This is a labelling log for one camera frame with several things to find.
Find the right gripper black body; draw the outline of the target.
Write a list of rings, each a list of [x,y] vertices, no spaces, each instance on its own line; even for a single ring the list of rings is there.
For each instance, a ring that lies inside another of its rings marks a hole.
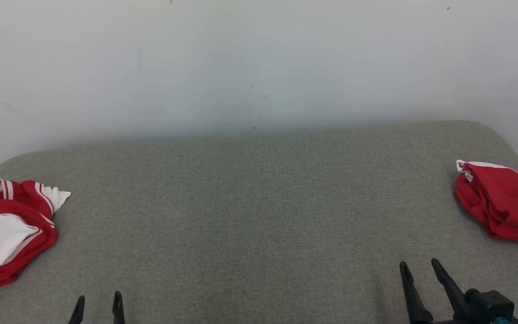
[[[448,319],[441,321],[434,321],[433,324],[493,324],[493,320],[487,321],[486,319]]]

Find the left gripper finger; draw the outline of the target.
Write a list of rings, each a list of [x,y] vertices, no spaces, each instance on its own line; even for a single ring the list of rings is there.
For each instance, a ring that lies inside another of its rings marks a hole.
[[[69,324],[81,324],[84,319],[84,311],[85,311],[85,297],[81,295],[74,307],[72,315],[69,319]]]
[[[125,324],[123,296],[120,291],[115,291],[112,305],[113,324]]]

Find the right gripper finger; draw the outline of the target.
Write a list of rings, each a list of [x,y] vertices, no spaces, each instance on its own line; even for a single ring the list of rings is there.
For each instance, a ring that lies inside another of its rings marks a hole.
[[[407,316],[410,324],[431,324],[432,314],[425,309],[423,302],[415,288],[415,279],[406,262],[400,262],[403,293],[406,302]]]
[[[464,297],[462,289],[455,283],[454,279],[448,274],[441,262],[432,258],[430,261],[438,282],[444,287],[447,297],[453,309],[453,320],[468,320],[469,306]]]

